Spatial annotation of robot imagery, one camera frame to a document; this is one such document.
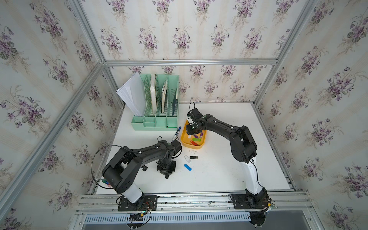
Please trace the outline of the yellow plastic storage box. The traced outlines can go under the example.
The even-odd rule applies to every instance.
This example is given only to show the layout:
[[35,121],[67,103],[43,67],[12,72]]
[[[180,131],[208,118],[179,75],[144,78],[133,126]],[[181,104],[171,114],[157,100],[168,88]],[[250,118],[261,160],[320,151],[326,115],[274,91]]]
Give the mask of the yellow plastic storage box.
[[194,135],[188,135],[187,134],[187,129],[186,129],[186,125],[188,125],[189,122],[186,121],[182,134],[180,136],[180,141],[182,143],[182,145],[184,147],[187,148],[191,148],[191,149],[195,149],[198,150],[200,148],[202,148],[205,144],[205,140],[206,140],[206,135],[207,135],[207,131],[204,130],[201,133],[198,134],[194,134]]

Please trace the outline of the red rounded usb drive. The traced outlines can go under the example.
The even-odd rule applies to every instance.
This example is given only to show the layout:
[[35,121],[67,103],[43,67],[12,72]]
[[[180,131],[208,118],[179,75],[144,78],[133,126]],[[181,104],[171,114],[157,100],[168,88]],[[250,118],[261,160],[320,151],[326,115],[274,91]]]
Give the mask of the red rounded usb drive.
[[198,143],[196,143],[195,141],[190,141],[190,143],[191,143],[192,145],[194,145],[194,146],[199,146],[199,144],[198,144]]

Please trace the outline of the white green-band usb drive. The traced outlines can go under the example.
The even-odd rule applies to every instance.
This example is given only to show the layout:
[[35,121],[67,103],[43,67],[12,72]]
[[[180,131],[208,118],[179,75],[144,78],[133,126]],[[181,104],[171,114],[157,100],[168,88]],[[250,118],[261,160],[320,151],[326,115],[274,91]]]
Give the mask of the white green-band usb drive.
[[193,150],[193,149],[192,150],[190,149],[189,152],[192,153],[192,154],[198,154],[198,152]]

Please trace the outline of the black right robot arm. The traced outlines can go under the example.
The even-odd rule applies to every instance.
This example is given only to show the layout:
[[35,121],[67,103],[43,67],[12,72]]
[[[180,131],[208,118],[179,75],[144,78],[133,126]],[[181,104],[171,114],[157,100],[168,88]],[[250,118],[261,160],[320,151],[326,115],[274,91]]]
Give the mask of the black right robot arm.
[[266,201],[268,199],[267,190],[259,181],[256,166],[257,144],[250,129],[247,126],[240,127],[227,124],[210,114],[203,115],[197,108],[193,108],[187,113],[187,120],[186,133],[188,135],[207,130],[229,141],[232,156],[244,168],[247,203],[254,207],[259,202]]

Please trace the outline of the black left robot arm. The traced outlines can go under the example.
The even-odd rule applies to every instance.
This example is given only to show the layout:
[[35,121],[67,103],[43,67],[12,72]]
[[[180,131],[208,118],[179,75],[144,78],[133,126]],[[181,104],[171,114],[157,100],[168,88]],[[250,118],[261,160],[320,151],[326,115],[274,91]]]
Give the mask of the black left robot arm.
[[179,141],[160,140],[156,144],[141,149],[121,147],[102,170],[102,177],[130,203],[140,206],[145,194],[135,185],[139,170],[149,163],[156,162],[157,171],[166,179],[176,170],[177,158],[182,152]]

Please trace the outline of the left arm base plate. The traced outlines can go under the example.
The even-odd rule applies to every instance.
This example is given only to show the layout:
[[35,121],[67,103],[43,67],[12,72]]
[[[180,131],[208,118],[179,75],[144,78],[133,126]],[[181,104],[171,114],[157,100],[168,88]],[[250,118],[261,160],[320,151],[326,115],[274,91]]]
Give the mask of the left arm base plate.
[[143,195],[136,203],[130,202],[126,197],[120,196],[116,200],[118,211],[156,211],[158,196]]

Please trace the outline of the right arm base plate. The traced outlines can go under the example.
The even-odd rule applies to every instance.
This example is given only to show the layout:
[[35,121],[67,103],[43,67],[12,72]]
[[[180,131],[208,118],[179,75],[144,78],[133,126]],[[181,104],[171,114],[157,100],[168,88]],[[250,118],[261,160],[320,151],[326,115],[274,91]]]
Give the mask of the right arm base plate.
[[231,194],[230,199],[235,209],[267,210],[272,202],[268,195],[265,198],[258,199],[248,194]]

